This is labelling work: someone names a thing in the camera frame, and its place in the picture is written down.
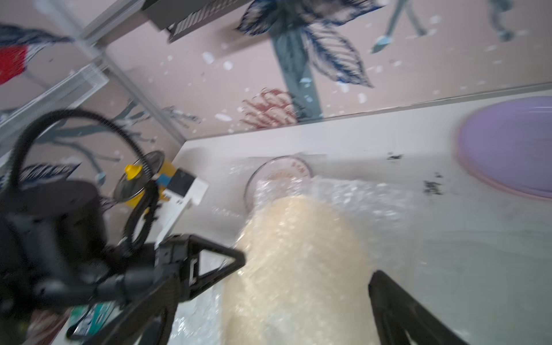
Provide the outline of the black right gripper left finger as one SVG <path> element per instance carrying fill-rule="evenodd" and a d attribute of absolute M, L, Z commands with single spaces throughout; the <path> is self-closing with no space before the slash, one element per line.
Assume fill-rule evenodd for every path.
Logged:
<path fill-rule="evenodd" d="M 125 310 L 85 344 L 166 344 L 181 294 L 180 274 L 169 270 L 139 290 L 126 287 L 124 278 L 116 280 L 109 293 L 112 300 L 130 302 Z"/>

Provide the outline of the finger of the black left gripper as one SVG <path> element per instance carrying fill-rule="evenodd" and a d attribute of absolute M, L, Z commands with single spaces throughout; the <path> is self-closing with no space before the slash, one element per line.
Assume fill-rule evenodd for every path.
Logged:
<path fill-rule="evenodd" d="M 173 277 L 178 300 L 193 300 L 246 264 L 245 254 L 192 234 L 170 235 L 156 251 L 155 277 Z"/>

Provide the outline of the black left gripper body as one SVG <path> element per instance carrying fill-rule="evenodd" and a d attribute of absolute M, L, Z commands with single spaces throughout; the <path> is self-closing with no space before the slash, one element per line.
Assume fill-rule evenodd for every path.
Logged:
<path fill-rule="evenodd" d="M 1 317 L 37 309 L 109 301 L 110 278 L 152 281 L 152 247 L 145 245 L 158 207 L 155 182 L 132 212 L 118 247 L 106 243 L 97 188 L 86 181 L 55 181 L 22 189 L 5 182 L 1 192 Z"/>

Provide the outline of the cream plate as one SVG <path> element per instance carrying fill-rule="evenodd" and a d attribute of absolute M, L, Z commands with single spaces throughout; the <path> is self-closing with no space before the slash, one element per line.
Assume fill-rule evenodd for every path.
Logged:
<path fill-rule="evenodd" d="M 237 248 L 246 265 L 224 283 L 226 344 L 375 344 L 374 266 L 328 204 L 284 197 L 260 209 Z"/>

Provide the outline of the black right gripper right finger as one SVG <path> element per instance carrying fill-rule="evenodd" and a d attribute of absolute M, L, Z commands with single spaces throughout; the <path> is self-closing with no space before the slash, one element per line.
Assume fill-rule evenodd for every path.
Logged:
<path fill-rule="evenodd" d="M 381 344 L 465 344 L 389 275 L 376 271 L 368 293 Z"/>

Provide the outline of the purple plate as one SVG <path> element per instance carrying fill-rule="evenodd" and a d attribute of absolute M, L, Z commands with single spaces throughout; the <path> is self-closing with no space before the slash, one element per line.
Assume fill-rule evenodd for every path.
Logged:
<path fill-rule="evenodd" d="M 502 101 L 467 116 L 455 133 L 459 164 L 507 193 L 551 200 L 551 97 Z"/>

